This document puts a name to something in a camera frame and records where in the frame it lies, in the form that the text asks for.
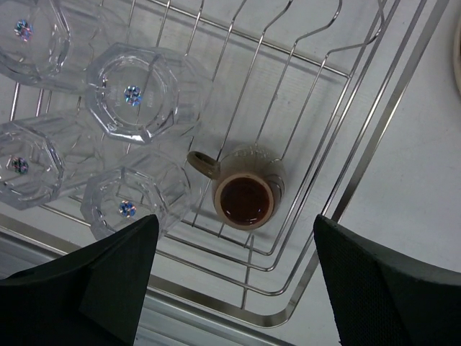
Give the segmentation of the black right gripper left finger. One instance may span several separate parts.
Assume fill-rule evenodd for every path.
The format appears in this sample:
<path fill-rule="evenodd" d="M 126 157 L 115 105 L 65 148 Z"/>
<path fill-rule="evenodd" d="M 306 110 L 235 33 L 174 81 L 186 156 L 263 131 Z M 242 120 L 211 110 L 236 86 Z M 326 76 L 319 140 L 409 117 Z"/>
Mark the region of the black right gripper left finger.
<path fill-rule="evenodd" d="M 133 345 L 158 237 L 145 216 L 1 280 L 1 344 Z"/>

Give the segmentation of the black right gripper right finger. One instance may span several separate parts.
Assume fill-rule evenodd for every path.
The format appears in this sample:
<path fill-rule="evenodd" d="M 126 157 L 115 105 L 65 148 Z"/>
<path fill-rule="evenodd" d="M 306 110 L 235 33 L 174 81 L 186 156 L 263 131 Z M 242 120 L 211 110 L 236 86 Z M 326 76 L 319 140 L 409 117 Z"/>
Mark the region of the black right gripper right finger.
<path fill-rule="evenodd" d="M 317 216 L 316 251 L 341 345 L 459 345 L 460 274 Z"/>

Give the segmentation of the clear glass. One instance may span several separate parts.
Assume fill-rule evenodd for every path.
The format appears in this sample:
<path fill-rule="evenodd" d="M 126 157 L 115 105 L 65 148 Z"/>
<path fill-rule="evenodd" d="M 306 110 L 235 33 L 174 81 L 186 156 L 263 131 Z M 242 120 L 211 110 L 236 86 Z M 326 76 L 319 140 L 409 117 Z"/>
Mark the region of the clear glass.
<path fill-rule="evenodd" d="M 177 155 L 140 147 L 86 183 L 81 214 L 96 240 L 155 215 L 163 236 L 190 211 L 193 184 Z"/>
<path fill-rule="evenodd" d="M 104 134 L 138 145 L 192 136 L 212 93 L 212 80 L 197 59 L 124 43 L 89 64 L 86 83 L 86 108 Z"/>
<path fill-rule="evenodd" d="M 102 134 L 84 109 L 1 124 L 1 201 L 17 210 L 79 192 L 103 169 Z"/>
<path fill-rule="evenodd" d="M 2 1 L 1 74 L 30 87 L 80 94 L 108 45 L 107 16 L 91 1 Z"/>

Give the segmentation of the cream plate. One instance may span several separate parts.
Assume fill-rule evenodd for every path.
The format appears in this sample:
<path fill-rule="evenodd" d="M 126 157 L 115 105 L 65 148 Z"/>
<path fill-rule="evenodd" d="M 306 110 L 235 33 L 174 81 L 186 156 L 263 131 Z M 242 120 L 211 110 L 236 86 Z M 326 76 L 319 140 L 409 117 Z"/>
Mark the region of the cream plate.
<path fill-rule="evenodd" d="M 460 74 L 460 28 L 455 30 L 453 49 L 452 49 L 452 66 L 455 76 L 455 83 L 458 93 L 461 93 L 461 74 Z"/>

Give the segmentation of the brown striped mug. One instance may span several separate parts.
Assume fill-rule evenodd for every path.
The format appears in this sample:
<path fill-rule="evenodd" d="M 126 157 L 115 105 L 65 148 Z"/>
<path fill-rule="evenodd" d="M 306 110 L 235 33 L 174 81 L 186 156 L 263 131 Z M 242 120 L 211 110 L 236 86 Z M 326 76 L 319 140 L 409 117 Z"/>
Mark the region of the brown striped mug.
<path fill-rule="evenodd" d="M 218 218 L 234 229 L 252 231 L 263 226 L 285 195 L 284 165 L 264 146 L 240 145 L 220 160 L 191 151 L 187 161 L 211 180 Z"/>

